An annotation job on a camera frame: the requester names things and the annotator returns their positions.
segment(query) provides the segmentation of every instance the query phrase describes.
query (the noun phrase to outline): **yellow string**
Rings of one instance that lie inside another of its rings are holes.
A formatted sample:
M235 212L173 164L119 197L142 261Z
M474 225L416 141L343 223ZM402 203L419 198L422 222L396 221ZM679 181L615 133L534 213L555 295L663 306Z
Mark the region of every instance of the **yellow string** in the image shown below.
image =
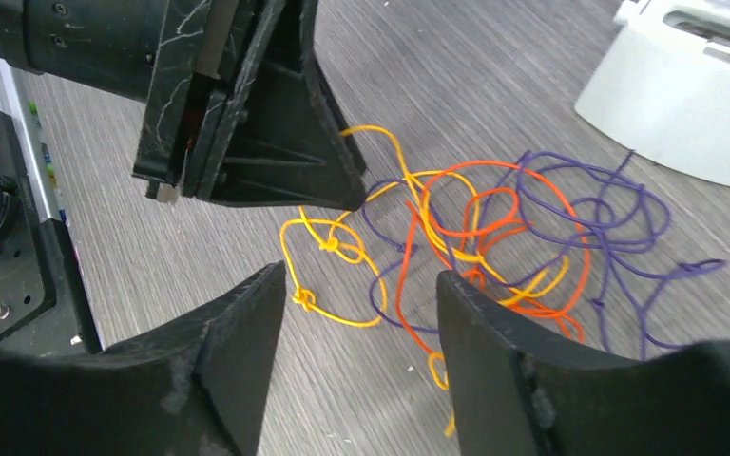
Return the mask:
M385 136L388 137L388 139L393 144L396 158L398 160L399 167L402 171L402 181L406 182L410 189L410 193L413 196L413 200L415 202L415 207L420 215L422 227L427 234L427 239L431 242L431 245L438 249L441 253L445 253L446 255L449 254L449 251L452 252L454 257L458 260L468 262L468 263L477 263L480 264L485 271L490 274L491 276L494 276L496 279L502 281L502 282L508 282L505 280L496 270L494 270L485 259L484 255L478 255L478 254L469 254L463 251L460 251L452 246L447 246L446 242L441 238L438 233L434 230L431 224L431 195L430 192L427 192L424 195L424 198L422 199L418 194L418 189L424 187L424 183L419 179L423 177L429 177L429 176L435 176L440 175L443 171L442 170L428 170L428 171L420 171L416 173L412 173L410 171L410 168L407 165L407 161L404 157L404 152L401 147L401 143L399 142L398 138L389 130L382 128L380 126L375 125L361 125L361 126L355 126L348 128L346 130L343 130L340 134L342 136L349 136L357 132L362 131L373 131L382 133ZM466 185L466 187L469 189L473 197L477 197L478 192L474 185L471 183L470 180L462 176L461 174L455 173L455 172L448 172L446 173L446 176L453 177L462 183ZM379 190L372 193L367 201L373 201L377 198L380 198L381 196L385 195L387 192L389 192L391 189L396 188L398 186L398 182L391 182L383 187L381 187ZM350 264L359 264L361 262L365 262L370 267L371 271L374 273L375 276L381 276L381 271L379 268L375 265L375 262L370 257L370 255L367 253L367 250L365 248L364 242L362 241L361 236L359 233L354 230L352 227L346 225L343 223L343 221L349 217L352 212L344 212L341 214L337 219L326 219L326 218L308 218L306 215L306 211L301 206L298 208L298 213L300 215L299 218L293 218L290 220L287 220L283 226L281 226L279 237L280 237L280 243L281 243L281 249L284 253L284 259L287 263L287 268L289 269L290 277L293 280L293 283L295 284L296 291L293 295L293 301L297 304L300 304L303 309L307 312L317 312L318 314L321 314L325 316L326 318L330 318L334 320L337 323L341 323L343 325L352 326L355 328L371 328L373 326L378 325L382 318L381 316L377 316L373 320L370 321L354 321L348 318L344 318L342 316L336 315L334 313L328 312L322 308L320 308L317 304L317 297L314 292L311 290L304 288L300 285L300 281L298 279L298 273L296 272L294 261L292 260L292 256L289 252L289 247L286 242L286 231L290 226L301 224L303 225L306 230L309 232L310 236L317 242L317 246L321 251L330 252L336 254L338 257L342 258L344 261L350 263ZM479 224L480 219L480 204L474 204L473 213L471 214L471 230L477 231L477 227ZM329 227L329 232L327 237L323 237L313 226L313 224L317 225L325 225ZM355 240L355 245L343 243L339 240L339 238L336 236L336 230L343 230ZM354 254L355 256L349 256L346 255L346 251ZM536 287L539 286L539 284L547 278L549 274L549 268L546 268L541 273L536 275L529 284L523 289L519 290L515 287L509 287L509 291L513 294L513 296L505 298L505 299L497 299L497 302L500 305L503 306L511 306L513 304L518 303L522 299L526 298L537 298L544 296L548 294L550 291L552 291L559 282L564 278L564 276L567 274L567 271L569 269L569 259L566 256L563 256L563 260L561 262L561 268L559 269L556 276L550 281L550 283L543 287L541 290L536 291ZM381 291L381 297L382 297L382 305L380 307L381 312L386 313L388 308L388 292L387 292L387 286L384 281L384 277L380 277L379 280L379 289ZM440 351L434 351L430 354L428 358L428 367L430 370L430 373L432 375L432 380L434 383L442 390L449 390L449 376L444 373L443 378L441 378L438 369L436 368L436 363L438 361L444 361L443 353ZM455 432L455 423L454 423L454 413L451 414L449 423L447 424L446 430L444 433L447 437L451 437Z

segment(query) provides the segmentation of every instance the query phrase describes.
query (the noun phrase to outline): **white plastic object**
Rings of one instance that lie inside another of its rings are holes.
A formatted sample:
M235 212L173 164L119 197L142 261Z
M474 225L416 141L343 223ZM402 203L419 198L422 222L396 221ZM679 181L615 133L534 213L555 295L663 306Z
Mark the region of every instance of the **white plastic object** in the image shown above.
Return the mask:
M730 28L724 0L624 1L575 110L649 160L730 186L730 46L665 23L674 12Z

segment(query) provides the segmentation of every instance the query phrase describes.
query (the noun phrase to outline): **white container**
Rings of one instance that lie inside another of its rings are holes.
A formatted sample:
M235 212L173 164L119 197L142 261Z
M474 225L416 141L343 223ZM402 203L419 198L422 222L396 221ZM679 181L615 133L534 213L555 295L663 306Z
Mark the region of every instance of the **white container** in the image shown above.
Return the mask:
M649 160L730 186L730 45L665 23L677 13L730 28L730 2L625 1L575 110Z

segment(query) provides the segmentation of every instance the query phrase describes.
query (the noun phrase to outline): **gray table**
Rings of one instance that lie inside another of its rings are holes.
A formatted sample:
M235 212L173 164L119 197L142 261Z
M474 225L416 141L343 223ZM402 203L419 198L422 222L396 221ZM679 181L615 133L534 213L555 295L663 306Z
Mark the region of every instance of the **gray table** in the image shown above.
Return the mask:
M415 170L474 158L510 161L527 149L613 167L623 149L583 123L571 106L614 36L616 4L323 0L317 48L350 122L389 127ZM166 206L143 198L144 183L130 178L140 104L52 77L30 78L29 89L57 161L105 344L158 326L281 258L279 227L294 209L230 210L193 200ZM387 142L366 135L360 144L370 165L366 182L397 175ZM664 271L677 260L730 261L730 189L640 158L627 174L664 197L674 212L673 229L646 264ZM572 195L589 187L574 176L558 183ZM372 211L398 237L407 229L397 218L404 214L402 198ZM450 198L464 201L456 192ZM445 197L437 204L447 207ZM299 229L291 240L305 285L322 305L371 316L364 267L340 266ZM518 276L541 254L536 245L520 240L494 260ZM373 253L382 265L397 255L387 248ZM405 306L413 321L433 323L432 281L439 266L429 252L420 255L427 260L413 269ZM642 282L635 291L645 294L653 285ZM588 291L596 290L593 281ZM634 355L632 312L622 301L609 302L615 303L615 347ZM652 329L665 338L730 337L730 264L671 287L662 304ZM589 343L597 345L593 311L585 302L579 307ZM341 327L289 303L260 454L456 454L455 441L441 433L449 399L425 364L398 330Z

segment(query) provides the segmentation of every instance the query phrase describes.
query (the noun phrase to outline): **gray tabletop surface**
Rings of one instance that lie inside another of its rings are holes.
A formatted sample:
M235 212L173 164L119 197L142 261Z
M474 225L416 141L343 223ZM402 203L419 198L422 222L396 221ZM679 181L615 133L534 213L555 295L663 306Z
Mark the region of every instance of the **gray tabletop surface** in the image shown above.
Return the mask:
M614 38L616 8L611 0L321 0L317 54L349 122L390 128L413 170L480 158L513 161L528 149L614 167L624 150L572 106ZM50 76L29 77L28 85L56 160L105 344L161 325L281 259L279 227L295 209L145 199L144 183L130 177L142 104ZM359 143L370 166L367 184L398 175L386 141L366 134ZM682 260L729 261L718 273L670 285L651 316L651 330L674 342L730 337L730 189L642 158L626 174L663 198L673 215L659 247L637 264L665 272ZM492 173L474 176L487 183ZM572 196L596 188L575 173L554 180ZM623 192L611 197L621 206L631 201ZM399 238L407 232L404 198L397 193L371 208L375 222ZM455 220L466 199L451 185L435 201ZM289 236L304 285L321 305L351 317L372 316L366 267L320 252L298 228ZM373 241L369 237L379 264L397 258ZM552 251L529 236L503 249L491 260L510 277ZM414 322L434 324L432 284L440 265L429 249L418 255L404 306ZM597 292L597 278L587 295ZM655 286L631 283L638 296ZM393 287L394 278L388 284ZM566 292L547 302L557 305ZM607 302L615 350L636 355L634 313L619 290ZM588 303L581 301L575 315L586 326L587 343L597 346L597 319ZM260 454L457 454L455 440L442 435L450 409L426 371L426 357L403 332L343 327L288 302Z

